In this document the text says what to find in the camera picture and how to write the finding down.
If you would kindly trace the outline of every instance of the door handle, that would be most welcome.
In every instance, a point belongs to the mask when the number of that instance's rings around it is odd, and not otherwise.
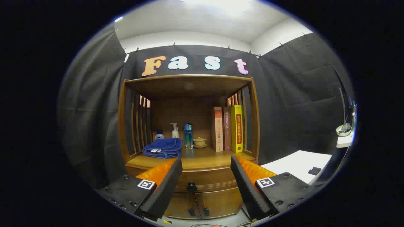
[[[189,215],[190,215],[191,217],[195,217],[195,216],[196,216],[195,210],[193,210],[192,207],[189,208],[188,213],[189,213]]]
[[[207,209],[206,207],[205,207],[205,209],[203,209],[203,213],[204,213],[205,217],[210,216],[209,209]]]

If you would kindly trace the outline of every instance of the blue towel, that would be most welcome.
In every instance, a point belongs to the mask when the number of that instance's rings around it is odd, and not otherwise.
[[[143,154],[156,158],[178,158],[181,156],[182,140],[179,138],[156,139],[143,148]],[[151,152],[153,149],[161,149],[161,152]]]

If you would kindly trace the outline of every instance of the white letter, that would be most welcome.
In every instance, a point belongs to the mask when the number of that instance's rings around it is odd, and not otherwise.
[[[169,69],[186,69],[188,68],[187,65],[187,58],[184,56],[173,57],[171,62],[168,64]]]
[[[218,70],[220,68],[220,58],[214,56],[207,56],[205,58],[205,68],[209,70]]]

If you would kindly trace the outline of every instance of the cabinet door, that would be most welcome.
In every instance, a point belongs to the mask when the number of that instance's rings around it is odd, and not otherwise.
[[[177,219],[201,219],[195,194],[175,192],[164,215]]]
[[[243,206],[238,187],[213,192],[195,193],[202,219],[214,219],[237,214]]]

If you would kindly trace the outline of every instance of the saucer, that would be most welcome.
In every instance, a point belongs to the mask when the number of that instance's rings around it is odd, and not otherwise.
[[[195,146],[194,145],[194,147],[196,147],[196,148],[204,148],[204,147],[206,147],[207,146],[207,144],[205,143],[205,145],[203,145],[203,146],[201,146],[201,147],[198,147],[198,146]]]

